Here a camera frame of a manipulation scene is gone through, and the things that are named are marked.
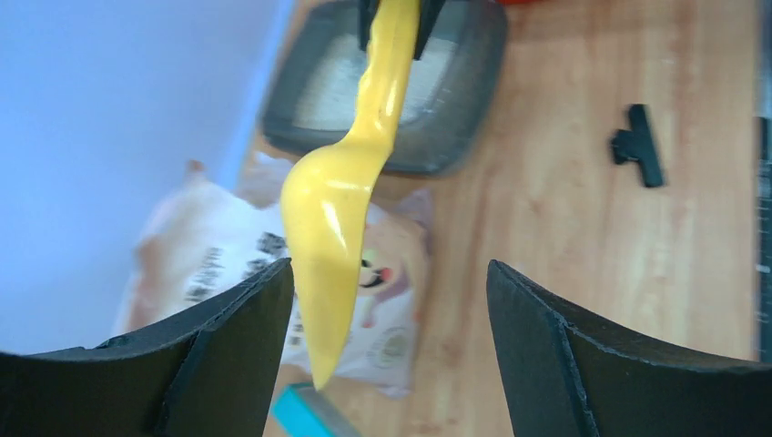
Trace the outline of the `yellow plastic scoop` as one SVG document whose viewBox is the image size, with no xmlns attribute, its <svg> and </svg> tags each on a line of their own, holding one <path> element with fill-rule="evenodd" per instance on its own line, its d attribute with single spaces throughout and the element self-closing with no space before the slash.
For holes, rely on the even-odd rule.
<svg viewBox="0 0 772 437">
<path fill-rule="evenodd" d="M 394 149 L 420 9 L 418 1 L 378 3 L 350 130 L 300 159 L 281 190 L 281 217 L 318 391 L 333 376 L 348 339 L 371 193 Z"/>
</svg>

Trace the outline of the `pink cat litter bag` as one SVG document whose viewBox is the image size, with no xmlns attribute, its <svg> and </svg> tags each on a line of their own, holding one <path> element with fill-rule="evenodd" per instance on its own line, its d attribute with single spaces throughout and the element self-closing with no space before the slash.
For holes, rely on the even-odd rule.
<svg viewBox="0 0 772 437">
<path fill-rule="evenodd" d="M 279 193 L 291 164 L 258 153 L 235 191 L 192 162 L 182 186 L 143 229 L 117 316 L 118 334 L 143 328 L 236 286 L 287 248 Z M 432 199 L 412 192 L 367 214 L 353 320 L 338 376 L 401 397 L 411 388 L 419 312 L 430 276 Z"/>
</svg>

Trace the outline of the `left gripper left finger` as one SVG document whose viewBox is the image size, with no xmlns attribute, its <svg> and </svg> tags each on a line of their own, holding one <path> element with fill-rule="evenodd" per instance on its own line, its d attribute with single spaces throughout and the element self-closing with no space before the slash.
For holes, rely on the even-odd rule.
<svg viewBox="0 0 772 437">
<path fill-rule="evenodd" d="M 280 259 L 93 348 L 1 356 L 4 436 L 260 436 L 293 302 Z"/>
</svg>

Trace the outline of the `black bag clip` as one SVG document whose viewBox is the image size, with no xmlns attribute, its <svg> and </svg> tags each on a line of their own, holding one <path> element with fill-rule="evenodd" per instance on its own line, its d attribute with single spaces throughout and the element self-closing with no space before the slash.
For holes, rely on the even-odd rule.
<svg viewBox="0 0 772 437">
<path fill-rule="evenodd" d="M 658 156 L 657 142 L 646 105 L 632 104 L 626 110 L 628 129 L 618 129 L 610 138 L 612 159 L 616 165 L 635 162 L 646 188 L 665 185 L 665 174 Z"/>
</svg>

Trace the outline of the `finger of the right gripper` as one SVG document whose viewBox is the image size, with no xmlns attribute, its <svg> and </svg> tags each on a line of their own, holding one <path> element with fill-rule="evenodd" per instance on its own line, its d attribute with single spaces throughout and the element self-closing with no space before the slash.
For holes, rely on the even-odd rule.
<svg viewBox="0 0 772 437">
<path fill-rule="evenodd" d="M 371 26 L 379 9 L 379 0 L 359 0 L 358 1 L 358 38 L 359 48 L 362 51 L 367 49 L 371 40 Z"/>
<path fill-rule="evenodd" d="M 419 26 L 413 59 L 419 60 L 429 41 L 445 0 L 421 0 L 419 4 Z"/>
</svg>

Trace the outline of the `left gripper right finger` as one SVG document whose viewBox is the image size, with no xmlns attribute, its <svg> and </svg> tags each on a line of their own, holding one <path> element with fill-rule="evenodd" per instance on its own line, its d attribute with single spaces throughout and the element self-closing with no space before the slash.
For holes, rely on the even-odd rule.
<svg viewBox="0 0 772 437">
<path fill-rule="evenodd" d="M 498 260 L 487 306 L 518 436 L 768 436 L 771 368 L 646 336 Z"/>
</svg>

